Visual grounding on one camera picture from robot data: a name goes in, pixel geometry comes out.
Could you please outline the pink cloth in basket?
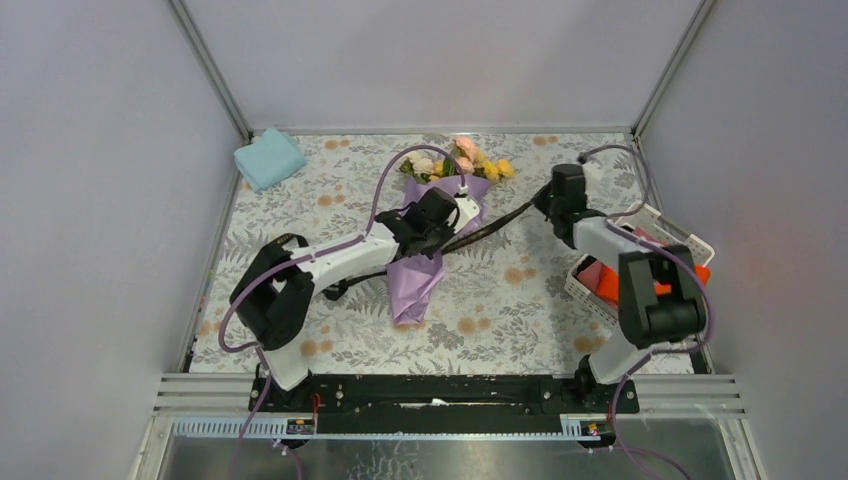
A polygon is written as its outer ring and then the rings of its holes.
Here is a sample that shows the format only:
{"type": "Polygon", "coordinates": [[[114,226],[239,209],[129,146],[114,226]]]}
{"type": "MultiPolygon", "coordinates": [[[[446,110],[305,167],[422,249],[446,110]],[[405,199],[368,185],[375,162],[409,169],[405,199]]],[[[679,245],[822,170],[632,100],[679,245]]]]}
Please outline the pink cloth in basket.
{"type": "MultiPolygon", "coordinates": [[[[579,251],[587,255],[589,264],[587,267],[582,267],[576,274],[577,280],[586,288],[589,286],[589,280],[596,280],[597,269],[592,267],[594,262],[598,261],[619,276],[619,281],[622,280],[619,273],[619,257],[621,254],[629,254],[639,252],[641,254],[652,254],[652,251],[645,248],[629,237],[630,233],[625,231],[625,236],[622,236],[618,231],[610,229],[608,223],[601,219],[597,222],[581,221],[577,225],[576,230],[576,246],[579,251]]],[[[620,293],[624,290],[619,285],[620,293]]]]}

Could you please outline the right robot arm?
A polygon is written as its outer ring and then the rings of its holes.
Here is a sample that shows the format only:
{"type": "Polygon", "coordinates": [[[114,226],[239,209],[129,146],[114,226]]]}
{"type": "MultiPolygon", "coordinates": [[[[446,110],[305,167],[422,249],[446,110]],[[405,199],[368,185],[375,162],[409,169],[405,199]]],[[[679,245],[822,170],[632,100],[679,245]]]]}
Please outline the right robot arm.
{"type": "Polygon", "coordinates": [[[660,245],[614,224],[588,206],[582,166],[560,164],[534,198],[554,235],[618,276],[619,330],[575,373],[575,402],[597,412],[613,398],[613,387],[656,353],[700,334],[710,323],[703,283],[690,249],[660,245]]]}

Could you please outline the orange cloth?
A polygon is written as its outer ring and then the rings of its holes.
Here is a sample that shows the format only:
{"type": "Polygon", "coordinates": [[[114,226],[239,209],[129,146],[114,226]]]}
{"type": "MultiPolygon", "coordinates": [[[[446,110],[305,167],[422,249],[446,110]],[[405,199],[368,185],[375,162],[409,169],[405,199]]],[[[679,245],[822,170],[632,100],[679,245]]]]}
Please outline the orange cloth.
{"type": "MultiPolygon", "coordinates": [[[[601,300],[611,306],[618,306],[619,303],[619,276],[606,265],[596,261],[592,267],[597,269],[596,280],[589,280],[589,290],[599,297],[601,300]]],[[[711,277],[711,270],[704,265],[696,265],[695,273],[703,284],[707,284],[711,277]]],[[[671,292],[670,285],[655,282],[655,291],[657,295],[666,295],[671,292]]]]}

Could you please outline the light blue folded towel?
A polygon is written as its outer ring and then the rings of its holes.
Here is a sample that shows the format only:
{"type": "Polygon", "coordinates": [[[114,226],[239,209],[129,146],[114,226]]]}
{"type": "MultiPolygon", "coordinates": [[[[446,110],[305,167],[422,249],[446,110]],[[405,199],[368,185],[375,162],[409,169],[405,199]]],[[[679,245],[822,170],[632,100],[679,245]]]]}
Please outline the light blue folded towel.
{"type": "Polygon", "coordinates": [[[250,145],[237,149],[234,161],[253,191],[267,190],[307,164],[297,142],[287,133],[274,128],[255,137],[250,145]]]}

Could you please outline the yellow fake flower stem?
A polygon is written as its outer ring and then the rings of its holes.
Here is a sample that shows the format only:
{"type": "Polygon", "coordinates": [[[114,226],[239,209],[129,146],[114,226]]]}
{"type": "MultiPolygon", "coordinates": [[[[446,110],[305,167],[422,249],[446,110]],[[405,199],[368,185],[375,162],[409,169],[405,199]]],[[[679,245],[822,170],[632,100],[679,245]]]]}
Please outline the yellow fake flower stem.
{"type": "Polygon", "coordinates": [[[458,157],[458,164],[451,161],[437,161],[433,164],[433,171],[429,174],[424,174],[423,179],[427,181],[440,180],[451,176],[466,177],[474,176],[485,179],[492,183],[498,183],[503,180],[512,179],[516,175],[516,170],[513,165],[501,159],[497,162],[483,160],[482,162],[474,162],[466,157],[458,157]]]}

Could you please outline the white plastic basket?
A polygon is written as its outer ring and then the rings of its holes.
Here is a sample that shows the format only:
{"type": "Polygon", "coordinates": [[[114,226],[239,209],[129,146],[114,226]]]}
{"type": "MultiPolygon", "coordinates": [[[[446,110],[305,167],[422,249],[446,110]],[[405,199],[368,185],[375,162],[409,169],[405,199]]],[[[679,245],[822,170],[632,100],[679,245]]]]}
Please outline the white plastic basket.
{"type": "MultiPolygon", "coordinates": [[[[683,230],[668,216],[650,205],[645,205],[635,215],[615,219],[614,223],[628,230],[637,230],[639,236],[656,243],[682,243],[690,249],[695,263],[702,267],[708,267],[715,256],[715,250],[707,242],[688,230],[683,230]]],[[[593,262],[588,255],[580,258],[578,264],[566,276],[565,291],[581,301],[607,325],[617,325],[617,307],[596,296],[578,279],[578,275],[593,262]]]]}

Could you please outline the pink fake flower stem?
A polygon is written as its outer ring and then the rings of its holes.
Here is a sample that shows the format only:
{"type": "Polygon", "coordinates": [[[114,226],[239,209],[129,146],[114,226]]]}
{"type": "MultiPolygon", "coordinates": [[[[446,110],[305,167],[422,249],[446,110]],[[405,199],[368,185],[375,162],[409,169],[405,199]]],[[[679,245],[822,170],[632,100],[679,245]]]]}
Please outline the pink fake flower stem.
{"type": "Polygon", "coordinates": [[[454,157],[464,174],[472,174],[475,170],[477,146],[470,137],[459,136],[453,140],[454,157]]]}

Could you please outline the white fake flower stem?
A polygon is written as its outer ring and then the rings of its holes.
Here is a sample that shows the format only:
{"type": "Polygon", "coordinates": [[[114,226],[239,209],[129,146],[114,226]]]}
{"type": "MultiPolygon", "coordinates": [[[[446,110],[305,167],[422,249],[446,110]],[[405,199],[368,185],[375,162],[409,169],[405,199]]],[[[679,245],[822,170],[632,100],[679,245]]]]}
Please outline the white fake flower stem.
{"type": "Polygon", "coordinates": [[[433,160],[421,151],[413,151],[402,157],[398,171],[414,183],[424,185],[441,178],[442,162],[433,160]]]}

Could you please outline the pink purple wrapping paper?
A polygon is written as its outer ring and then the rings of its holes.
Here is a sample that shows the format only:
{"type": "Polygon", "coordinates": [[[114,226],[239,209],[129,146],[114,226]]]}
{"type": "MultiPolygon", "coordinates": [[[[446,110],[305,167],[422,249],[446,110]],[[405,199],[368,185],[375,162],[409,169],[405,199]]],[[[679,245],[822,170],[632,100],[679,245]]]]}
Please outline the pink purple wrapping paper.
{"type": "MultiPolygon", "coordinates": [[[[450,195],[457,192],[460,176],[449,176],[426,184],[409,178],[404,189],[403,204],[420,200],[426,191],[439,188],[450,195]]],[[[474,175],[466,176],[468,194],[480,206],[479,214],[460,232],[461,236],[483,226],[486,215],[484,195],[493,183],[474,175]]],[[[443,258],[436,254],[433,259],[425,255],[399,259],[387,267],[387,283],[390,296],[392,321],[395,326],[420,325],[424,321],[432,291],[444,276],[443,258]]]]}

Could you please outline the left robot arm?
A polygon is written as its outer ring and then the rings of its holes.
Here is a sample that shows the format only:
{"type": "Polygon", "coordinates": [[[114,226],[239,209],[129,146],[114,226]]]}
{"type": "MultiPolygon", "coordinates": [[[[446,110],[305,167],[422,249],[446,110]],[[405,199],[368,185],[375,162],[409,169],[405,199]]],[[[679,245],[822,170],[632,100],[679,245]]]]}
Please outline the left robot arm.
{"type": "Polygon", "coordinates": [[[230,297],[232,313],[253,334],[269,376],[272,398],[288,411],[309,401],[309,367],[300,352],[313,298],[353,276],[404,258],[434,257],[481,213],[465,188],[433,187],[410,204],[375,214],[365,232],[335,242],[284,241],[263,246],[230,297]]]}

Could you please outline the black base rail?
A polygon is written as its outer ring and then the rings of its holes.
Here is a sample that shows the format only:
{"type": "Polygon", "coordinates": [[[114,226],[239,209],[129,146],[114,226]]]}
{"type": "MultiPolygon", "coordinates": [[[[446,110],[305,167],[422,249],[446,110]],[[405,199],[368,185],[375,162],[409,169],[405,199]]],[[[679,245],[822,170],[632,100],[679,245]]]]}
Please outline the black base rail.
{"type": "Polygon", "coordinates": [[[303,414],[320,434],[548,434],[564,415],[640,411],[633,382],[551,375],[311,374],[290,390],[256,376],[249,408],[303,414]]]}

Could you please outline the floral tablecloth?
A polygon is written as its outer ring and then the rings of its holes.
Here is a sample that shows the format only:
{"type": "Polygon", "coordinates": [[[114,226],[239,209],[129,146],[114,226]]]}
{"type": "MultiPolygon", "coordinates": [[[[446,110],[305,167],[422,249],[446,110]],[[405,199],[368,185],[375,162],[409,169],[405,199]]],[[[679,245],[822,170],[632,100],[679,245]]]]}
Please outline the floral tablecloth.
{"type": "MultiPolygon", "coordinates": [[[[598,148],[604,171],[589,193],[591,207],[627,209],[641,195],[625,133],[482,134],[474,137],[492,161],[516,175],[486,195],[486,218],[527,201],[551,168],[598,148]]],[[[388,169],[399,151],[417,144],[449,148],[448,135],[302,135],[307,165],[261,192],[242,185],[234,200],[220,258],[193,347],[193,373],[250,373],[257,358],[250,331],[226,320],[229,297],[258,250],[285,233],[310,243],[361,230],[372,209],[401,206],[405,179],[388,169]]],[[[569,374],[602,347],[612,325],[565,291],[579,260],[535,210],[503,230],[450,254],[420,325],[395,326],[384,278],[353,286],[337,301],[313,301],[299,344],[315,373],[569,374]]]]}

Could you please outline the black ribbon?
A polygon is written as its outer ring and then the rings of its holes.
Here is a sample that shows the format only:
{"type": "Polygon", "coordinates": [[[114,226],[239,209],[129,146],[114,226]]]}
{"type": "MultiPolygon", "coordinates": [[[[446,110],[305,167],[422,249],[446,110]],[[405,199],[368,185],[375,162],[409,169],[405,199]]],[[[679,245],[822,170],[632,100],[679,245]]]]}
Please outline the black ribbon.
{"type": "MultiPolygon", "coordinates": [[[[473,230],[471,233],[460,237],[458,240],[455,240],[449,244],[447,244],[443,250],[442,254],[447,255],[456,252],[457,250],[464,248],[468,245],[481,241],[494,233],[503,229],[506,225],[516,220],[521,214],[526,212],[531,206],[533,206],[533,201],[528,201],[521,206],[519,206],[516,210],[509,212],[501,217],[498,217],[496,220],[490,222],[489,224],[480,227],[476,230],[473,230]]],[[[273,240],[273,243],[277,243],[280,245],[286,245],[292,240],[298,243],[299,247],[308,246],[308,241],[302,235],[296,235],[294,233],[285,233],[281,236],[278,236],[273,240]]],[[[330,301],[337,301],[342,296],[344,296],[347,291],[366,280],[370,280],[373,278],[384,277],[387,275],[387,271],[383,269],[382,271],[376,271],[374,273],[369,273],[366,275],[360,275],[355,277],[349,277],[346,279],[342,279],[337,283],[331,284],[325,290],[321,291],[321,294],[330,301]]]]}

